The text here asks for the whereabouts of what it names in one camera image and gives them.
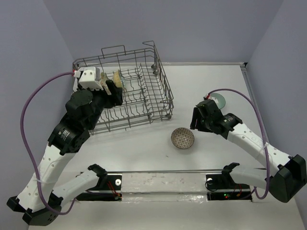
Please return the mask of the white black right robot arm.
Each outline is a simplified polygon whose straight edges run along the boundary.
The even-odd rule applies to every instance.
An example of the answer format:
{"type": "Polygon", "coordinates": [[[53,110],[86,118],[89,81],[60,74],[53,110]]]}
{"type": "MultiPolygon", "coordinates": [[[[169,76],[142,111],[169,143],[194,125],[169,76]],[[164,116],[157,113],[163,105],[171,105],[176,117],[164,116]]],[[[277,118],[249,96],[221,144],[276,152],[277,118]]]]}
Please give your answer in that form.
{"type": "Polygon", "coordinates": [[[287,203],[307,183],[303,157],[298,154],[290,156],[278,150],[252,132],[236,115],[224,115],[211,99],[194,107],[190,128],[222,136],[264,166],[264,169],[248,168],[235,162],[226,165],[221,172],[224,187],[247,184],[266,189],[278,201],[287,203]]]}

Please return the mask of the brown patterned bowl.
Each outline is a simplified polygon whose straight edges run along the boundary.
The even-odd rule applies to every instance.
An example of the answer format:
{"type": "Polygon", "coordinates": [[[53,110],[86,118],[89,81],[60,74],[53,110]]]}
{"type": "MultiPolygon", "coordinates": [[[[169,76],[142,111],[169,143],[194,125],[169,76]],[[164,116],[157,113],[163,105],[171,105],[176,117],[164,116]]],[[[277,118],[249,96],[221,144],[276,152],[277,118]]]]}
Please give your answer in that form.
{"type": "Polygon", "coordinates": [[[172,144],[182,150],[192,147],[194,141],[194,134],[184,127],[176,128],[171,134],[172,144]]]}

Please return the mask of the teal yellow sun bowl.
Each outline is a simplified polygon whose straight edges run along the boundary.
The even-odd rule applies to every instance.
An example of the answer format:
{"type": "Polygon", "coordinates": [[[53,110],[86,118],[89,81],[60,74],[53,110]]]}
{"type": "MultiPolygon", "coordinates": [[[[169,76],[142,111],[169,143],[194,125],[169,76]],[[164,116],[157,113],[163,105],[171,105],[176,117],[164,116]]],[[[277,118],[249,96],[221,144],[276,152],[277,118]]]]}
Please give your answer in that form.
{"type": "Polygon", "coordinates": [[[112,81],[114,82],[117,88],[124,89],[124,83],[123,83],[122,74],[120,70],[117,70],[116,72],[114,72],[112,81]]]}

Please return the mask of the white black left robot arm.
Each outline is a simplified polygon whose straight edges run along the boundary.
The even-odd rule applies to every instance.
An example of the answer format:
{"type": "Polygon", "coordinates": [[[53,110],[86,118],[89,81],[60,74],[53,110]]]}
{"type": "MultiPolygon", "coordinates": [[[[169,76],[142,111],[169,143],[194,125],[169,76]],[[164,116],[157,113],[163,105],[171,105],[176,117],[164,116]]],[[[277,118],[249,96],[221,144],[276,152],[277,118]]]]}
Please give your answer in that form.
{"type": "Polygon", "coordinates": [[[66,184],[55,187],[69,161],[90,137],[104,109],[122,105],[123,84],[120,80],[107,80],[105,90],[78,87],[66,102],[66,113],[48,138],[47,147],[39,164],[32,159],[35,172],[17,196],[8,199],[7,206],[22,212],[29,226],[47,226],[59,215],[70,200],[91,189],[106,185],[107,172],[92,164],[66,184]]]}

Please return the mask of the orange flower bowl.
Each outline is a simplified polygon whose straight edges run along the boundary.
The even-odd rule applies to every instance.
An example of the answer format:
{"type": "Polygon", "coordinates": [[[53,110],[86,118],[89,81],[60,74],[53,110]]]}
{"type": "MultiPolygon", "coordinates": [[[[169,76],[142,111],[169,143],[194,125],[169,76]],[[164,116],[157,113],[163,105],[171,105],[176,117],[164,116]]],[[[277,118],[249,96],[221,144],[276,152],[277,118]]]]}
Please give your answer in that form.
{"type": "Polygon", "coordinates": [[[101,86],[104,88],[105,91],[108,91],[108,86],[106,84],[108,77],[106,76],[104,72],[101,72],[100,76],[101,76],[101,86]]]}

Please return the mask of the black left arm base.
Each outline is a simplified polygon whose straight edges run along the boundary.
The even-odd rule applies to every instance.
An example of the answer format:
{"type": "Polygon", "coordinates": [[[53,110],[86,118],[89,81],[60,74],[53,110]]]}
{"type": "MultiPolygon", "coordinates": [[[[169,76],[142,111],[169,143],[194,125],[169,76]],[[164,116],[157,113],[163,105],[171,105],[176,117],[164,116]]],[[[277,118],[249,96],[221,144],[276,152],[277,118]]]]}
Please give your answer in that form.
{"type": "Polygon", "coordinates": [[[106,179],[100,179],[96,186],[87,189],[77,196],[78,201],[121,201],[122,175],[108,174],[106,179]]]}

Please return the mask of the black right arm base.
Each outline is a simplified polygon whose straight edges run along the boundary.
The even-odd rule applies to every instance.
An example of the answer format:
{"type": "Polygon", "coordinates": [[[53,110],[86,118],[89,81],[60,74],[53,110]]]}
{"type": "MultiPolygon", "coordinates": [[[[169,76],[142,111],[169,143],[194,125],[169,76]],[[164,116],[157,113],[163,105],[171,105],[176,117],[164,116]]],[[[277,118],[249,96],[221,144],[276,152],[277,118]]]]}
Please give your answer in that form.
{"type": "Polygon", "coordinates": [[[208,201],[248,200],[252,194],[247,184],[232,184],[223,180],[221,174],[207,174],[205,180],[208,201]]]}

